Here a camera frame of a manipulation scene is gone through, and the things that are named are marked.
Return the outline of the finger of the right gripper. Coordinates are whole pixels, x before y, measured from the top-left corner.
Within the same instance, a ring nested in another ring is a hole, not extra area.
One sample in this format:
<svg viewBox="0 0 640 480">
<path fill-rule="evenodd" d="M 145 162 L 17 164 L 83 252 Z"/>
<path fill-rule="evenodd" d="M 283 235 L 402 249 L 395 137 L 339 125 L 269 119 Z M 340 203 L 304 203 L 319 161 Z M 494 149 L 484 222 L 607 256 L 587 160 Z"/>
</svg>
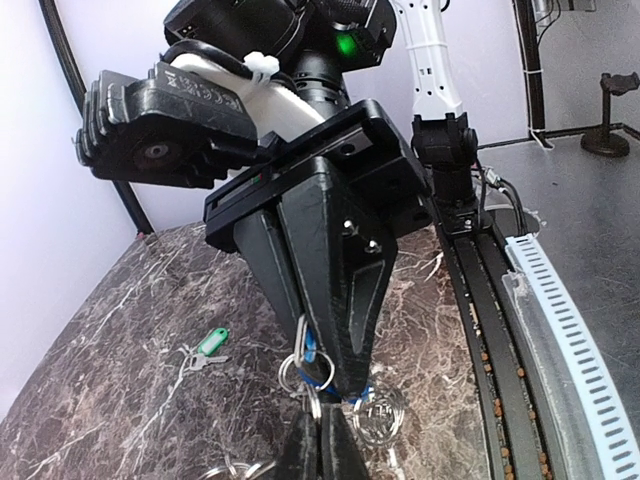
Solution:
<svg viewBox="0 0 640 480">
<path fill-rule="evenodd" d="M 279 213 L 253 212 L 240 219 L 233 227 L 233 240 L 293 350 L 305 307 Z"/>
<path fill-rule="evenodd" d="M 278 206 L 302 300 L 333 384 L 359 395 L 368 383 L 374 333 L 397 255 L 389 228 L 324 158 Z"/>
</svg>

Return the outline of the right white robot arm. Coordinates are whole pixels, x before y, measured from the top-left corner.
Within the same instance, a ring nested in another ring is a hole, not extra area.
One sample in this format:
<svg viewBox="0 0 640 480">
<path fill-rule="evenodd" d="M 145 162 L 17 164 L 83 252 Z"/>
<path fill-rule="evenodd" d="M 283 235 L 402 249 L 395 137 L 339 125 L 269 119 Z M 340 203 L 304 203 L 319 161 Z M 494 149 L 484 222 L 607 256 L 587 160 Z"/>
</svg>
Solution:
<svg viewBox="0 0 640 480">
<path fill-rule="evenodd" d="M 481 224 L 471 168 L 477 136 L 451 78 L 436 1 L 181 1 L 171 47 L 276 57 L 318 126 L 272 150 L 205 203 L 207 242 L 249 265 L 283 326 L 313 338 L 300 363 L 312 385 L 355 399 L 400 237 L 434 217 Z M 351 103 L 346 73 L 378 66 L 401 35 L 413 76 L 413 135 L 375 101 Z"/>
</svg>

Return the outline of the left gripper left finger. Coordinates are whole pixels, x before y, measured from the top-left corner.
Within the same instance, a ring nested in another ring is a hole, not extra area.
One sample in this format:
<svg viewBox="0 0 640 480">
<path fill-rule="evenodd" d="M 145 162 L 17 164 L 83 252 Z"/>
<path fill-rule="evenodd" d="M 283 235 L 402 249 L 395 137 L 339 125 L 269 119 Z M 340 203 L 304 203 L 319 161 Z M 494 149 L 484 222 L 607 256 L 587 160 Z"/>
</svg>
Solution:
<svg viewBox="0 0 640 480">
<path fill-rule="evenodd" d="M 279 478 L 313 480 L 318 474 L 318 430 L 310 413 L 299 411 L 279 457 Z"/>
</svg>

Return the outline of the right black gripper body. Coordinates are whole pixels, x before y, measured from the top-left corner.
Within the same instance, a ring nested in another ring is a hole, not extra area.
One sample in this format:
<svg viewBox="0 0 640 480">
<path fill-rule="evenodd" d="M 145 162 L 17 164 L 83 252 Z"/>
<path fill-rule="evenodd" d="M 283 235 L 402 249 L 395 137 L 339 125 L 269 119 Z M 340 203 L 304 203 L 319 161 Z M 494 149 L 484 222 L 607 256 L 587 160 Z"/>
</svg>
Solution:
<svg viewBox="0 0 640 480">
<path fill-rule="evenodd" d="M 233 225 L 322 170 L 313 163 L 315 157 L 324 158 L 395 237 L 430 224 L 426 171 L 374 100 L 357 102 L 271 153 L 269 161 L 249 168 L 206 198 L 208 245 L 236 252 Z"/>
</svg>

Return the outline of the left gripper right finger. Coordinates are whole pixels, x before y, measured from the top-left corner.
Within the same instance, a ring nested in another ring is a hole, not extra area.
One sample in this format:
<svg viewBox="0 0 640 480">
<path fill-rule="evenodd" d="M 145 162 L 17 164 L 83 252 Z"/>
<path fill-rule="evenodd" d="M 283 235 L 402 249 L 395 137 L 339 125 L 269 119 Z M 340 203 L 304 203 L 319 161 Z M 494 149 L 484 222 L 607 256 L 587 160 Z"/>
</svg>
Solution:
<svg viewBox="0 0 640 480">
<path fill-rule="evenodd" d="M 340 407 L 322 406 L 320 426 L 321 478 L 367 480 L 368 471 Z"/>
</svg>

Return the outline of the green key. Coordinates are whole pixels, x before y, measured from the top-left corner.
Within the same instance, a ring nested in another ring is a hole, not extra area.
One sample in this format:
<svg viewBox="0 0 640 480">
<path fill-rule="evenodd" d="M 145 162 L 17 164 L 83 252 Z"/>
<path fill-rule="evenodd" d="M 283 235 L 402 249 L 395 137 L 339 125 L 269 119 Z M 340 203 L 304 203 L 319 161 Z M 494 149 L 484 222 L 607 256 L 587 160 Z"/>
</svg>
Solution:
<svg viewBox="0 0 640 480">
<path fill-rule="evenodd" d="M 224 327 L 212 330 L 193 351 L 187 352 L 185 370 L 197 372 L 209 365 L 226 363 L 230 357 L 220 355 L 218 351 L 225 345 L 228 337 L 229 331 Z"/>
</svg>

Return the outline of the black disc with keyrings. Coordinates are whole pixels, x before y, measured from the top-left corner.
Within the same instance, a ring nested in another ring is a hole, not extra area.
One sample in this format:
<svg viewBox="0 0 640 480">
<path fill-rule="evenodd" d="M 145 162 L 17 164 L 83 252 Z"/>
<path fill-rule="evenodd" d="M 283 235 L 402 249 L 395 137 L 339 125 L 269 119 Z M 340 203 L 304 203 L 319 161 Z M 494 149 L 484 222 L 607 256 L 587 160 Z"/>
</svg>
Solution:
<svg viewBox="0 0 640 480">
<path fill-rule="evenodd" d="M 336 367 L 319 349 L 309 322 L 300 316 L 293 347 L 279 367 L 278 381 L 288 393 L 290 365 L 298 370 L 323 359 L 329 367 L 326 379 L 318 382 L 300 375 L 304 389 L 298 395 L 302 407 L 275 460 L 253 464 L 229 462 L 202 474 L 203 479 L 369 479 L 358 445 L 386 447 L 397 437 L 405 408 L 394 393 L 373 383 L 348 399 L 333 388 Z"/>
</svg>

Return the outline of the blue key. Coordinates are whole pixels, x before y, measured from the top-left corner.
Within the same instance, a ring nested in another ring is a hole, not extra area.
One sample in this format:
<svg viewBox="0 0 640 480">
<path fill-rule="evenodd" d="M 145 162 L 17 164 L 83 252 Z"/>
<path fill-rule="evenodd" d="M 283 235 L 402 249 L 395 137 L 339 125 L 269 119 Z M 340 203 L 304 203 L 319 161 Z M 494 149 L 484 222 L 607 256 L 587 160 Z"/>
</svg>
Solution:
<svg viewBox="0 0 640 480">
<path fill-rule="evenodd" d="M 366 385 L 364 390 L 357 396 L 342 394 L 337 390 L 333 384 L 336 373 L 335 365 L 319 349 L 311 329 L 305 329 L 299 345 L 301 346 L 301 353 L 299 355 L 294 354 L 294 358 L 298 359 L 299 362 L 293 361 L 293 363 L 301 379 L 318 393 L 324 393 L 332 400 L 340 400 L 351 405 L 372 399 L 375 392 L 375 387 L 372 384 Z"/>
</svg>

